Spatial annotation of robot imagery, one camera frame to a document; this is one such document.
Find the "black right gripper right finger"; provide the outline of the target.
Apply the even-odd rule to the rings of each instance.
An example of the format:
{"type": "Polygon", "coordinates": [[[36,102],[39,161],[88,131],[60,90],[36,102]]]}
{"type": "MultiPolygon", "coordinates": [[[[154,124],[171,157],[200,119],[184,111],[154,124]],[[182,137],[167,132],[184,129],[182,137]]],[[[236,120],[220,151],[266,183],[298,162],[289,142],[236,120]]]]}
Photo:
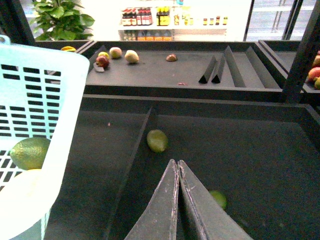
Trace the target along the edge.
{"type": "Polygon", "coordinates": [[[251,237],[219,206],[185,161],[178,161],[185,215],[196,240],[250,240],[251,237]]]}

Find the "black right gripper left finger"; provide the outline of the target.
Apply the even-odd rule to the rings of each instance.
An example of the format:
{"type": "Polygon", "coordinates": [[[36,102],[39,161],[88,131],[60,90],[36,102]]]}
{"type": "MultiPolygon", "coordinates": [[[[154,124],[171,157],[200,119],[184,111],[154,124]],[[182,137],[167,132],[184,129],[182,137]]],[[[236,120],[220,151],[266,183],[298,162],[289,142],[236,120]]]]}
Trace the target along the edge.
{"type": "Polygon", "coordinates": [[[151,199],[126,240],[175,240],[177,237],[179,170],[170,159],[151,199]]]}

